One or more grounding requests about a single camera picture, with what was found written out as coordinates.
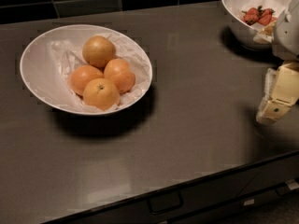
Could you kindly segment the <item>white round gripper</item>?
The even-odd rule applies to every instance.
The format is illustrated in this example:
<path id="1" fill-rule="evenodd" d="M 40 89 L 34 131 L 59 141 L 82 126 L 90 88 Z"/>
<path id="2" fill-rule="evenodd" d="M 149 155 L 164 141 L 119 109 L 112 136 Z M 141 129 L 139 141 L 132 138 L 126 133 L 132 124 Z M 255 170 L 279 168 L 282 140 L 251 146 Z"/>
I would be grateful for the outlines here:
<path id="1" fill-rule="evenodd" d="M 256 115 L 261 124 L 279 121 L 299 100 L 299 0 L 292 0 L 278 16 L 272 50 L 287 62 L 277 70 L 267 70 L 264 97 Z"/>

